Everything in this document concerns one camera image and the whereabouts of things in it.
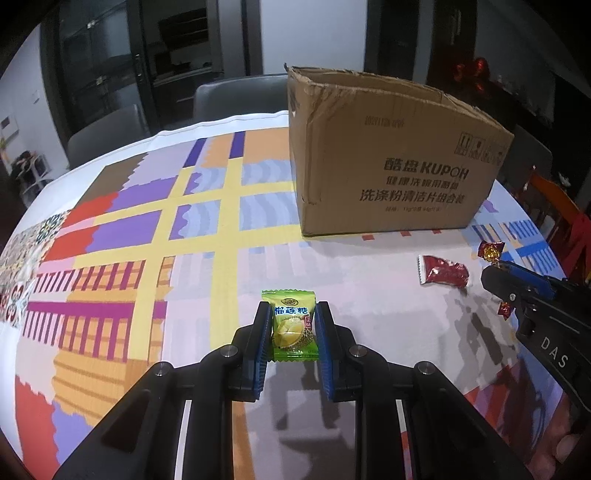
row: table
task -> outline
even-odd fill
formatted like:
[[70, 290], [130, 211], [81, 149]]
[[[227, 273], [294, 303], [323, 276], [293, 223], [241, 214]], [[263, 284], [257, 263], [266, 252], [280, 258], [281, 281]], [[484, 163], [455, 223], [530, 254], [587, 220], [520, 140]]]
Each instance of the table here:
[[[26, 212], [0, 258], [0, 427], [38, 480], [151, 364], [228, 343], [269, 288], [314, 290], [391, 362], [434, 362], [531, 459], [562, 392], [496, 314], [476, 251], [505, 241], [504, 260], [562, 277], [534, 224], [495, 182], [461, 231], [304, 239], [287, 124], [161, 132], [52, 182]], [[419, 285], [418, 254], [464, 263], [467, 295]], [[261, 400], [233, 410], [236, 478], [352, 477], [355, 409], [324, 401], [315, 363], [269, 364]]]

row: orange patch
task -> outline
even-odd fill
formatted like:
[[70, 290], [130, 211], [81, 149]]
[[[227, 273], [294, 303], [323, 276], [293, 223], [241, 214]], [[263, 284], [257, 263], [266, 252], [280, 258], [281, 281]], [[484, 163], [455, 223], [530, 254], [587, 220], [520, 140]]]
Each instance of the orange patch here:
[[290, 136], [287, 127], [246, 132], [243, 163], [289, 159]]

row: wrapped candy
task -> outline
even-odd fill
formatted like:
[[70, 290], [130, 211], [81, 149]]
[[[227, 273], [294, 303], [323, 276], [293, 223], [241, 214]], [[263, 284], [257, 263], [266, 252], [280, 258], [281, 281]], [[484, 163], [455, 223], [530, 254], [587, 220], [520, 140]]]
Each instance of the wrapped candy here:
[[515, 307], [512, 307], [511, 303], [502, 301], [499, 305], [499, 311], [497, 312], [497, 314], [503, 315], [503, 318], [507, 320], [511, 316], [511, 313], [514, 309]]
[[421, 285], [443, 283], [457, 288], [466, 288], [470, 274], [464, 264], [432, 255], [418, 256], [418, 276]]
[[264, 290], [273, 314], [273, 360], [318, 360], [318, 344], [312, 331], [316, 295], [304, 290]]
[[480, 242], [478, 247], [478, 256], [484, 258], [487, 262], [496, 265], [501, 259], [503, 249], [505, 248], [505, 242]]

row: green candy wrapper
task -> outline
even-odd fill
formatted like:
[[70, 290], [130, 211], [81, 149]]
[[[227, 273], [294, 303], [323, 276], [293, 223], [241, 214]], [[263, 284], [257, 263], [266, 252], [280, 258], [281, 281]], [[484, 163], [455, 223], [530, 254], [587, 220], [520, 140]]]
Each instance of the green candy wrapper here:
[[316, 295], [305, 290], [263, 290], [263, 301], [274, 309], [273, 360], [303, 362], [318, 360], [318, 345], [312, 332]]

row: red candy wrapper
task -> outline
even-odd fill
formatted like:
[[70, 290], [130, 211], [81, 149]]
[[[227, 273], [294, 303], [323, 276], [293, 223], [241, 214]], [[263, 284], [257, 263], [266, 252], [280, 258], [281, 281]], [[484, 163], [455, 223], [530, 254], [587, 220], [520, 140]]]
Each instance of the red candy wrapper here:
[[499, 315], [503, 315], [503, 318], [507, 320], [511, 316], [514, 308], [515, 307], [512, 307], [510, 303], [502, 301], [499, 305], [499, 311], [497, 313]]
[[466, 288], [470, 274], [464, 264], [451, 262], [432, 255], [418, 256], [418, 276], [421, 285], [443, 283], [457, 288]]
[[480, 242], [478, 247], [478, 256], [484, 258], [487, 262], [496, 264], [505, 248], [505, 242]]

